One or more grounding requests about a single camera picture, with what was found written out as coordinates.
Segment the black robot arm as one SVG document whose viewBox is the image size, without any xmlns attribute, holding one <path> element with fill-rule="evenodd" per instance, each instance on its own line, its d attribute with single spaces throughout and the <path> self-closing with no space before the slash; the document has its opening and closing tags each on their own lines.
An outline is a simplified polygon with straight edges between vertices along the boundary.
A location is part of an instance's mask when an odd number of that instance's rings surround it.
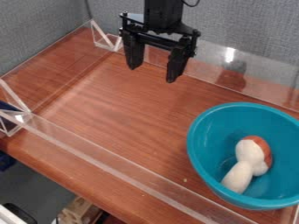
<svg viewBox="0 0 299 224">
<path fill-rule="evenodd" d="M 144 13 L 120 14 L 125 63 L 130 70 L 142 65 L 145 45 L 170 52 L 165 81 L 172 83 L 182 75 L 188 59 L 196 54 L 200 31 L 182 23 L 184 0 L 144 0 Z"/>
</svg>

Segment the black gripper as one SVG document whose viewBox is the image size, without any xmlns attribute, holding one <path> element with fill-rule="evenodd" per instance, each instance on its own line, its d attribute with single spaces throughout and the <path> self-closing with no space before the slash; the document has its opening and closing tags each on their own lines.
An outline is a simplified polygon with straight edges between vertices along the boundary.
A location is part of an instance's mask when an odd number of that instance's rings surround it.
<svg viewBox="0 0 299 224">
<path fill-rule="evenodd" d="M 130 70 L 144 62 L 145 45 L 170 51 L 165 81 L 174 82 L 182 74 L 188 58 L 194 55 L 200 32 L 182 23 L 173 14 L 134 14 L 122 12 L 118 29 L 125 51 L 125 63 Z"/>
</svg>

